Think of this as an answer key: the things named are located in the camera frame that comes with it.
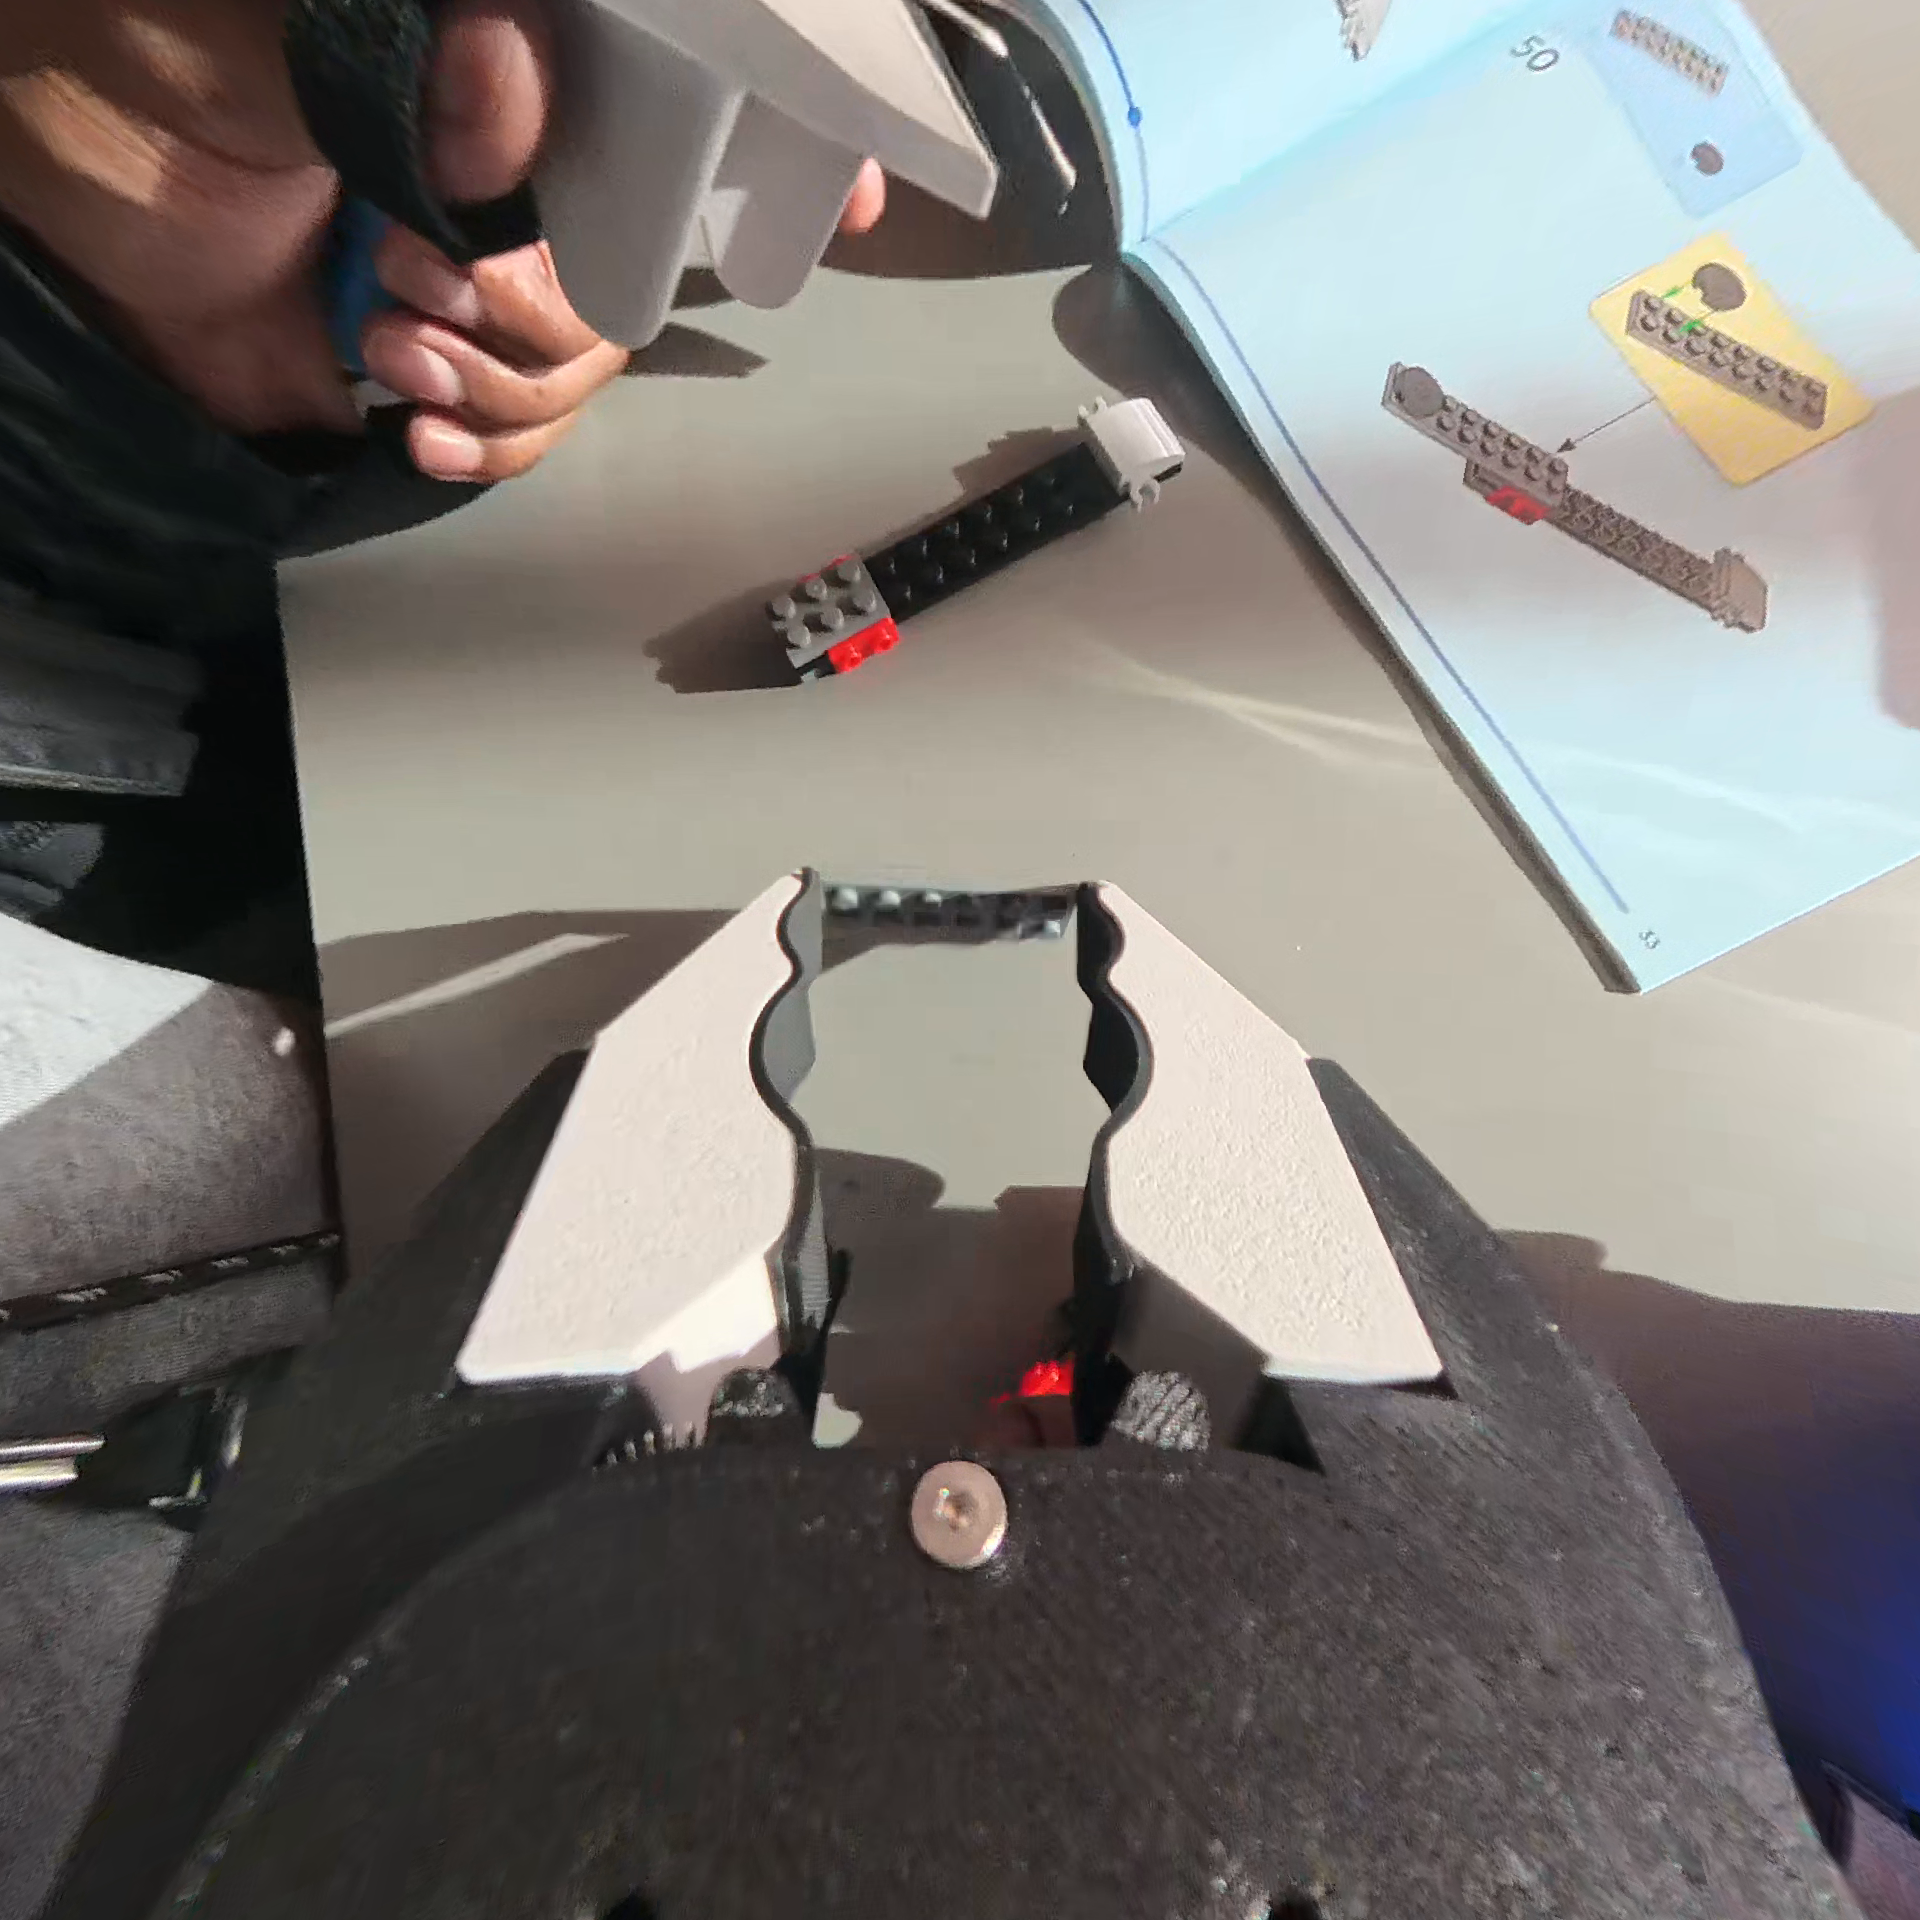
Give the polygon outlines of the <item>light blue instruction booklet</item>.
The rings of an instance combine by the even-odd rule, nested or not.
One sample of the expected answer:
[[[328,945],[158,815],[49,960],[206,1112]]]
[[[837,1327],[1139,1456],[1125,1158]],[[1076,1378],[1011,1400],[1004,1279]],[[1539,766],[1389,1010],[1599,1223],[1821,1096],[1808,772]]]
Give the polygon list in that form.
[[[1915,856],[1915,4],[1021,4],[1636,990]]]

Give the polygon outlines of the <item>black drawstring bag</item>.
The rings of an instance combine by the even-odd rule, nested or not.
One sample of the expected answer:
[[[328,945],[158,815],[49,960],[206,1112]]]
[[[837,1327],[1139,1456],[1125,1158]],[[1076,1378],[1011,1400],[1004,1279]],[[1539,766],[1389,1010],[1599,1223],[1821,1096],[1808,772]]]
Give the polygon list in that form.
[[[337,1230],[3,1302],[2,1492],[192,1529],[325,1322]]]

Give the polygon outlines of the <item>grey toy brick plate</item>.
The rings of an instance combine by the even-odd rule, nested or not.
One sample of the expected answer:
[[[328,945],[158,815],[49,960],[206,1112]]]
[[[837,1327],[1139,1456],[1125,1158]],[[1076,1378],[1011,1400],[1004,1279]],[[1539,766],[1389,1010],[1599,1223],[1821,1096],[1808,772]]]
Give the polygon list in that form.
[[[960,890],[909,885],[824,885],[824,927],[885,945],[1021,945],[1059,940],[1077,902],[1073,887]]]

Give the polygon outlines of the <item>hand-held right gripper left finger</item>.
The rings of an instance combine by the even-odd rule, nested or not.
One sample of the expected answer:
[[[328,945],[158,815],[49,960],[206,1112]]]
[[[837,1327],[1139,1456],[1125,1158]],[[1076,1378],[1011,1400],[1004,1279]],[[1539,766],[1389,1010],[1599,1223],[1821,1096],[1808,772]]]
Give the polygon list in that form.
[[[821,885],[779,876],[588,1049],[454,1359],[464,1387],[636,1389],[703,1437],[715,1389],[799,1361],[830,1276],[794,1099]]]

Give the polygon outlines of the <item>black toy brick beam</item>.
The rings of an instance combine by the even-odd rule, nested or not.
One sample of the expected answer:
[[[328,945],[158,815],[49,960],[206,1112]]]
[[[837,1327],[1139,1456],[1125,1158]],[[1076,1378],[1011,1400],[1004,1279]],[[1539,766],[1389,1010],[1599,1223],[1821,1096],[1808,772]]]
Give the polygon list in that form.
[[[1064,449],[885,546],[840,555],[766,601],[799,683],[888,654],[901,627],[1117,511],[1149,509],[1185,449],[1145,397],[1094,400]]]

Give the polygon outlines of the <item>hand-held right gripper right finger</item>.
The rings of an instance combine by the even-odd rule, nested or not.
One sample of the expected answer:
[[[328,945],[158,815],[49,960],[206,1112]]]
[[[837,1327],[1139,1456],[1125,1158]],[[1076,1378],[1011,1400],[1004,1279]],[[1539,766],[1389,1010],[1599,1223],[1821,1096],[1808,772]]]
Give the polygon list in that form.
[[[1272,1383],[1444,1381],[1305,1051],[1116,885],[1083,883],[1073,924],[1107,1104],[1071,1238],[1079,1442],[1148,1376],[1184,1378],[1222,1447]]]

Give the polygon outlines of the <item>grey desk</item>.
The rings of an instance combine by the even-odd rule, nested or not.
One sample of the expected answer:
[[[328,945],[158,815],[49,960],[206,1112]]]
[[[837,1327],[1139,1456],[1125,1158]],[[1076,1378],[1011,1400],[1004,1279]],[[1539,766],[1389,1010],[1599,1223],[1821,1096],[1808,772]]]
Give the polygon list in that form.
[[[1340,1062],[1629,1395],[1783,1741],[1915,1805],[1915,874],[1616,996],[1155,305],[914,213],[532,477],[282,579],[347,1261],[777,874],[1122,885]],[[777,686],[757,602],[1099,389],[1164,502]]]

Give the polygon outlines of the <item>person's left forearm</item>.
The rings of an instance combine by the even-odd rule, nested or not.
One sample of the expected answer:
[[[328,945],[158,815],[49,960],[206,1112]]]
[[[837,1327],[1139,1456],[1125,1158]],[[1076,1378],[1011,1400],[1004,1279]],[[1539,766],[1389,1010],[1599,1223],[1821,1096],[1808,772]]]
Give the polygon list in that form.
[[[3,596],[178,650],[268,609],[276,564],[437,520],[400,408],[347,436],[239,439],[123,352],[97,296],[2,227]]]

